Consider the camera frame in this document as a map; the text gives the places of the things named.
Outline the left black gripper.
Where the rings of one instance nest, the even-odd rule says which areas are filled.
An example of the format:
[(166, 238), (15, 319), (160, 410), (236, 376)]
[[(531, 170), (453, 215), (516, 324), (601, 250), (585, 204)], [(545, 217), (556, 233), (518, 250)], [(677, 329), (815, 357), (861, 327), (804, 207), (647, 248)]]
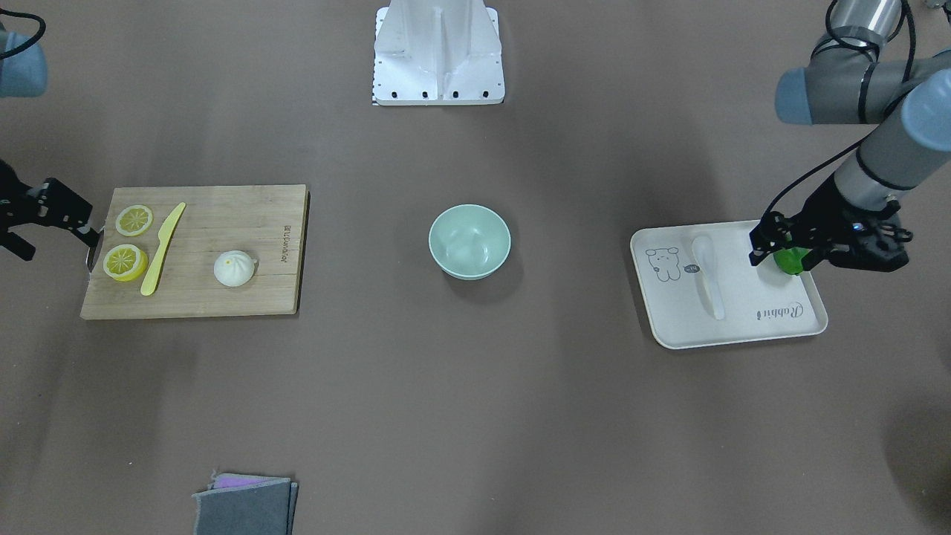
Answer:
[(811, 271), (825, 257), (847, 257), (858, 250), (856, 238), (863, 231), (854, 230), (856, 222), (853, 206), (839, 192), (834, 176), (829, 176), (794, 216), (770, 207), (748, 233), (748, 261), (757, 267), (772, 254), (795, 250), (799, 270)]

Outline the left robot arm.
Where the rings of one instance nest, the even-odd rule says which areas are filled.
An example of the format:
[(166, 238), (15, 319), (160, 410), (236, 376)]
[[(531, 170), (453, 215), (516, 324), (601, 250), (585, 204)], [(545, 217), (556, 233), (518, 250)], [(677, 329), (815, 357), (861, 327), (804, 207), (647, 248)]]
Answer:
[(829, 263), (893, 272), (908, 264), (913, 234), (901, 199), (949, 162), (949, 51), (916, 59), (907, 1), (832, 1), (802, 68), (778, 81), (778, 118), (798, 125), (870, 125), (843, 149), (838, 169), (795, 215), (774, 204), (750, 231), (751, 265), (768, 258), (798, 275)]

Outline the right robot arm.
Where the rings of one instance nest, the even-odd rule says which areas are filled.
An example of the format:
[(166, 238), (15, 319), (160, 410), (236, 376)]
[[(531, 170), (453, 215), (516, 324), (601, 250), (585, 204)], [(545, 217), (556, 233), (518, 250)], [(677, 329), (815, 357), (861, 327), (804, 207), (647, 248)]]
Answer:
[[(48, 85), (48, 66), (39, 40), (45, 34), (45, 20), (32, 13), (2, 10), (10, 18), (33, 20), (33, 35), (11, 33), (2, 27), (1, 94), (7, 97), (37, 97)], [(35, 224), (67, 230), (86, 246), (85, 267), (91, 271), (93, 255), (103, 236), (91, 223), (92, 204), (55, 178), (40, 186), (22, 182), (8, 163), (1, 162), (1, 246), (24, 261), (33, 260), (36, 247), (13, 232), (14, 227)]]

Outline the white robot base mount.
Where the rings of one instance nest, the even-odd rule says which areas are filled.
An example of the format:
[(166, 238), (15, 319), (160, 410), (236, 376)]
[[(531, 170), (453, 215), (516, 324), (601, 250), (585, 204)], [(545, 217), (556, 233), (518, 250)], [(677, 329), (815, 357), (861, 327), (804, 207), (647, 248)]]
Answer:
[(483, 1), (392, 1), (374, 23), (374, 105), (504, 102), (499, 14)]

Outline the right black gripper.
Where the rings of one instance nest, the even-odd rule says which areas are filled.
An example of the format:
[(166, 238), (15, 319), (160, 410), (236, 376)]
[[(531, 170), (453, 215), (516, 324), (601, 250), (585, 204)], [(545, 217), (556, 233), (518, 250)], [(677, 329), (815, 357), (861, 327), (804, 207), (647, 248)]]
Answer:
[[(45, 209), (41, 209), (44, 190)], [(1, 247), (24, 261), (33, 260), (36, 247), (10, 232), (11, 227), (22, 224), (62, 228), (88, 248), (99, 244), (101, 233), (91, 226), (92, 204), (55, 178), (45, 179), (40, 187), (30, 187), (1, 160), (1, 201)]]

